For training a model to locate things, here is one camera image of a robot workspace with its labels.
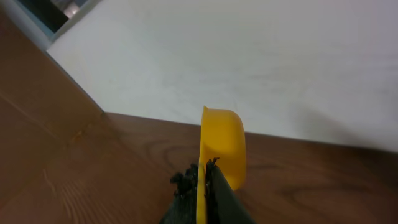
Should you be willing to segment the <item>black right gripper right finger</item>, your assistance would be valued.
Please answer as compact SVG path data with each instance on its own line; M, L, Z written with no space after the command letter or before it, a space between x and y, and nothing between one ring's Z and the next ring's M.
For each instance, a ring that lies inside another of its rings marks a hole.
M217 160L215 157L206 163L207 224L255 224L216 165Z

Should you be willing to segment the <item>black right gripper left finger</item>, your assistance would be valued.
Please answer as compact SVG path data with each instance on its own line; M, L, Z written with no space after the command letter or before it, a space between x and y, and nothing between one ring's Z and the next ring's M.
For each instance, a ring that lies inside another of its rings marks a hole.
M160 220L160 224L196 224L198 166L190 164L184 172L177 172L170 178L176 184L174 199Z

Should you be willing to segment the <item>yellow plastic measuring scoop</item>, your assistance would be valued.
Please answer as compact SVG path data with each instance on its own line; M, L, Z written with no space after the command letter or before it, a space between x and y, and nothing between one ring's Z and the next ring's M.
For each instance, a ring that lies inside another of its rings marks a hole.
M221 169L232 190L239 189L246 178L246 144L241 118L231 110L204 107L201 119L200 153L196 223L206 224L206 163L218 158Z

